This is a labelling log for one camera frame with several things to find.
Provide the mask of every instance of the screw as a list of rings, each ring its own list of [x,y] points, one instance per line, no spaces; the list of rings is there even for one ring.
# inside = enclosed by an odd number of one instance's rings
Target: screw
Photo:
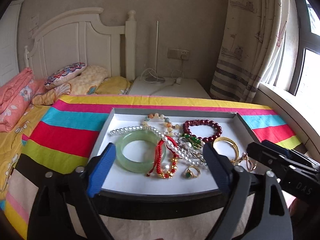
[[[275,174],[272,171],[266,171],[266,175],[271,178],[275,176]]]
[[[45,174],[45,177],[46,177],[46,178],[51,178],[52,176],[53,176],[52,171],[48,171],[48,172]]]
[[[242,166],[234,166],[234,169],[235,169],[235,171],[237,171],[237,172],[243,172],[244,171],[244,168],[242,167]]]
[[[82,173],[82,172],[84,172],[84,167],[83,166],[76,167],[76,173]]]

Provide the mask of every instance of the window sill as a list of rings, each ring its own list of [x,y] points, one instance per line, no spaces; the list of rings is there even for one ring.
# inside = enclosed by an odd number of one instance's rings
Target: window sill
[[[270,84],[260,83],[258,88],[258,93],[259,92],[262,92],[269,97],[273,103],[276,103],[281,108],[279,112],[289,116],[292,122],[296,122],[296,124],[291,125],[291,123],[287,121],[287,118],[284,118],[282,114],[279,113],[306,146],[310,156],[319,162],[320,119],[317,116],[317,108],[306,107],[303,99],[297,98],[289,92]],[[254,103],[267,104],[265,98],[263,102],[261,100],[254,100]]]

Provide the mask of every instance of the white door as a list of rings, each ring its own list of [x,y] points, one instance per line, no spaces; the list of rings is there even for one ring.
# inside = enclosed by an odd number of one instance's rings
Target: white door
[[[19,73],[17,28],[22,2],[12,1],[0,19],[0,87]]]

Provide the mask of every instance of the wall outlet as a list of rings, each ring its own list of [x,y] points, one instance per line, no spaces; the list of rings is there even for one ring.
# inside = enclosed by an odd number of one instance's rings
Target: wall outlet
[[[189,60],[189,53],[186,49],[168,49],[168,58]]]

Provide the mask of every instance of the dark red bead bracelet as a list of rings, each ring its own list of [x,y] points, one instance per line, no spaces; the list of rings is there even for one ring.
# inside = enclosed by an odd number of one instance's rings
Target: dark red bead bracelet
[[[182,125],[183,132],[186,134],[191,135],[192,137],[196,137],[196,135],[192,134],[189,127],[190,126],[198,126],[198,125],[208,125],[211,126],[212,128],[215,128],[217,132],[210,136],[210,137],[198,137],[199,140],[204,141],[205,143],[207,142],[213,142],[216,138],[220,137],[222,134],[222,128],[219,126],[217,122],[214,121],[209,121],[209,120],[191,120],[191,121],[185,121],[185,123]]]

